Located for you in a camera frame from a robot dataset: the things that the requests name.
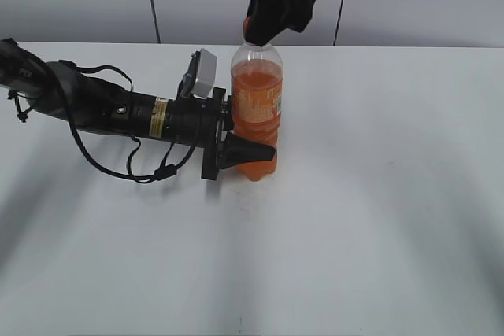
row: black cable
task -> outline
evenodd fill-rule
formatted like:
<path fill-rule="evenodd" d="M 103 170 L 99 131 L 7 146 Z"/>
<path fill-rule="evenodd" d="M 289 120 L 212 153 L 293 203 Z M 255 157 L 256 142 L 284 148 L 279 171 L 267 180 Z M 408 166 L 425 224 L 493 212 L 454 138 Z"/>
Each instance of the black cable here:
<path fill-rule="evenodd" d="M 150 10 L 152 12 L 152 19 L 154 22 L 154 30 L 156 31 L 157 43 L 161 43 L 161 35 L 159 34 L 158 16 L 156 16 L 156 6 L 154 0 L 150 0 Z"/>
<path fill-rule="evenodd" d="M 14 105 L 16 106 L 16 111 L 17 111 L 17 118 L 24 124 L 26 120 L 28 119 L 28 114 L 39 104 L 40 100 L 44 97 L 44 94 L 41 94 L 37 98 L 28 98 L 23 95 L 21 95 L 17 90 L 10 90 L 7 99 L 8 100 L 14 100 Z M 33 103 L 23 110 L 21 108 L 21 104 L 19 103 L 19 98 L 24 98 L 24 99 L 29 99 L 29 100 L 34 100 Z"/>
<path fill-rule="evenodd" d="M 114 72 L 118 73 L 119 75 L 123 76 L 130 83 L 129 108 L 128 108 L 129 109 L 128 110 L 128 127 L 129 127 L 128 136 L 132 139 L 133 142 L 137 143 L 137 147 L 134 148 L 133 151 L 131 151 L 130 154 L 128 155 L 128 159 L 126 160 L 126 170 L 128 171 L 128 174 L 130 175 L 130 177 L 138 184 L 148 184 L 148 183 L 152 183 L 153 181 L 155 181 L 154 177 L 152 177 L 151 179 L 148 179 L 147 181 L 142 181 L 141 179 L 138 179 L 137 176 L 135 176 L 135 174 L 133 173 L 133 169 L 132 169 L 133 157 L 140 150 L 140 147 L 142 146 L 142 142 L 132 134 L 132 130 L 131 130 L 132 117 L 133 117 L 133 90 L 134 90 L 132 78 L 130 78 L 128 76 L 128 74 L 126 74 L 120 68 L 117 68 L 112 65 L 101 65 L 101 66 L 97 66 L 97 67 L 87 68 L 87 67 L 77 66 L 76 64 L 74 64 L 71 61 L 60 61 L 60 62 L 68 65 L 72 69 L 74 69 L 82 74 L 95 74 L 95 73 L 103 71 L 103 70 L 111 70 L 111 71 L 114 71 Z"/>
<path fill-rule="evenodd" d="M 24 49 L 20 49 L 20 50 L 43 68 L 43 71 L 47 75 L 47 79 L 50 81 L 50 83 L 53 83 L 54 86 L 56 87 L 57 94 L 61 99 L 61 105 L 63 107 L 63 110 L 65 111 L 65 115 L 67 118 L 67 122 L 69 124 L 70 131 L 72 133 L 72 137 L 74 138 L 74 140 L 77 144 L 77 147 L 79 148 L 80 152 L 83 154 L 84 158 L 86 158 L 86 160 L 93 167 L 98 169 L 100 172 L 105 173 L 107 175 L 110 175 L 112 177 L 116 177 L 118 179 L 136 181 L 137 183 L 139 183 L 139 182 L 153 182 L 156 180 L 166 179 L 168 177 L 175 175 L 176 171 L 179 168 L 181 168 L 184 164 L 186 164 L 187 161 L 189 160 L 189 158 L 191 157 L 191 155 L 194 152 L 195 147 L 198 143 L 199 128 L 200 128 L 200 123 L 201 123 L 201 114 L 199 117 L 197 130 L 195 133 L 195 140 L 193 141 L 193 144 L 191 145 L 191 148 L 189 149 L 187 155 L 184 157 L 184 159 L 177 166 L 174 166 L 173 164 L 171 164 L 169 166 L 160 167 L 153 175 L 133 175 L 132 172 L 128 172 L 128 175 L 125 175 L 123 173 L 115 172 L 115 171 L 112 171 L 112 170 L 102 166 L 89 154 L 89 152 L 86 149 L 86 146 L 82 142 L 82 139 L 81 139 L 79 132 L 77 130 L 76 122 L 73 118 L 72 110 L 70 109 L 70 105 L 69 105 L 69 102 L 66 98 L 65 91 L 63 90 L 63 87 L 61 86 L 59 79 L 56 77 L 56 75 L 50 69 L 50 67 L 44 61 L 42 61 L 40 58 L 38 58 L 34 54 L 32 54 Z M 113 68 L 113 69 L 114 69 L 114 71 L 120 72 L 120 70 L 118 68 L 117 69 Z M 133 82 L 130 81 L 130 84 L 131 84 L 130 93 L 132 94 Z M 135 153 L 139 150 L 139 148 L 141 146 L 141 142 L 135 136 L 130 135 L 130 137 L 132 137 L 133 140 L 135 140 L 136 142 L 139 143 L 139 145 L 132 151 L 132 153 L 130 153 L 130 157 L 128 158 L 129 166 L 131 167 L 131 160 L 132 160 L 133 156 L 135 155 Z"/>
<path fill-rule="evenodd" d="M 343 6 L 345 4 L 345 0 L 340 0 L 339 2 L 339 12 L 338 12 L 338 21 L 336 22 L 336 30 L 334 33 L 334 41 L 332 43 L 333 46 L 336 46 L 336 43 L 338 42 L 338 34 L 339 34 L 339 26 L 341 25 L 341 18 L 343 15 Z"/>

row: orange soda bottle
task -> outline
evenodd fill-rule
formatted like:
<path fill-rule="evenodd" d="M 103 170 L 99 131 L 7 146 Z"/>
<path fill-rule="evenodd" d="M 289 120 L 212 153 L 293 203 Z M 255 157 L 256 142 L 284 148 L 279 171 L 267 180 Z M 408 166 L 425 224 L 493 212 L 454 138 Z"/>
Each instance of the orange soda bottle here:
<path fill-rule="evenodd" d="M 282 105 L 284 65 L 272 45 L 255 46 L 245 42 L 231 66 L 232 117 L 235 134 L 250 141 L 276 147 Z M 276 170 L 272 161 L 238 165 L 249 180 L 258 181 Z"/>

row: gray wall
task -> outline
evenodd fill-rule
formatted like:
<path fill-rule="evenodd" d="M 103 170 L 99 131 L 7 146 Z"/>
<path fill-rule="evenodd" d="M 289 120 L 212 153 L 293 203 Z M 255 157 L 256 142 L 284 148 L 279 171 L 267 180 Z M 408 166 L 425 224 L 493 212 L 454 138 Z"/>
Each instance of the gray wall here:
<path fill-rule="evenodd" d="M 240 44 L 249 0 L 154 0 L 163 43 Z M 340 0 L 318 0 L 302 35 L 275 43 L 333 44 Z M 0 36 L 21 41 L 156 42 L 150 0 L 0 0 Z"/>
<path fill-rule="evenodd" d="M 239 44 L 249 0 L 154 0 L 163 43 Z M 275 44 L 333 44 L 341 0 L 318 0 L 305 33 Z M 157 42 L 150 0 L 0 0 L 0 38 Z M 501 0 L 344 0 L 337 45 L 504 46 Z"/>
<path fill-rule="evenodd" d="M 338 45 L 504 46 L 503 0 L 344 0 Z"/>
<path fill-rule="evenodd" d="M 149 0 L 0 0 L 0 38 L 156 42 Z"/>

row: tabletop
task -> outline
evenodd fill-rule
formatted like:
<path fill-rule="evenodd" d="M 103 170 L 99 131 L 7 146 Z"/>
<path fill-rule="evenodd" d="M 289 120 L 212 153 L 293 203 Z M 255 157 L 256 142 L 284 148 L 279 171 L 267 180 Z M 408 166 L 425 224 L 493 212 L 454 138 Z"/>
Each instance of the tabletop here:
<path fill-rule="evenodd" d="M 236 50 L 21 46 L 164 98 L 200 47 L 229 89 Z M 504 334 L 504 50 L 278 51 L 279 164 L 258 183 L 201 180 L 201 151 L 161 183 L 110 178 L 63 121 L 5 100 L 1 336 Z M 125 170 L 132 141 L 82 136 Z M 145 142 L 135 171 L 166 149 Z"/>

